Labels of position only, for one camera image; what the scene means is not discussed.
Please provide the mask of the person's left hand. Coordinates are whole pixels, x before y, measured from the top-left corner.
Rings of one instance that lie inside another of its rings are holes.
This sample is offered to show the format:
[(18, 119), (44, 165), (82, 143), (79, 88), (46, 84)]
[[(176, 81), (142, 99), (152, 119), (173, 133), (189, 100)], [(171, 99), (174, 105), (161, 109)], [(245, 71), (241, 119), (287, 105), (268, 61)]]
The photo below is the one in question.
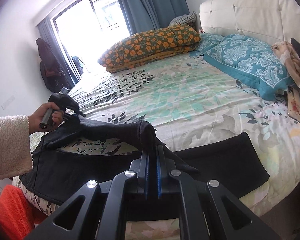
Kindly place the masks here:
[[(52, 113), (52, 127), (50, 129), (40, 128), (40, 123), (49, 110), (53, 109)], [(29, 120), (29, 135), (36, 132), (48, 132), (55, 130), (63, 122), (64, 112), (54, 102), (47, 102), (42, 104), (32, 115), (28, 116)]]

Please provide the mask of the cream fleece left forearm sleeve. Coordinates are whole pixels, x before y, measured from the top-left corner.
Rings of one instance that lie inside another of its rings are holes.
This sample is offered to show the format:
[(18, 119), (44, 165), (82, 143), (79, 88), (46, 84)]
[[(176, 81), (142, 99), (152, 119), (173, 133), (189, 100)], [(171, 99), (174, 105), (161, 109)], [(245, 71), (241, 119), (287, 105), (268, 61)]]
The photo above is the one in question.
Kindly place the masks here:
[(0, 180), (32, 171), (29, 119), (0, 117)]

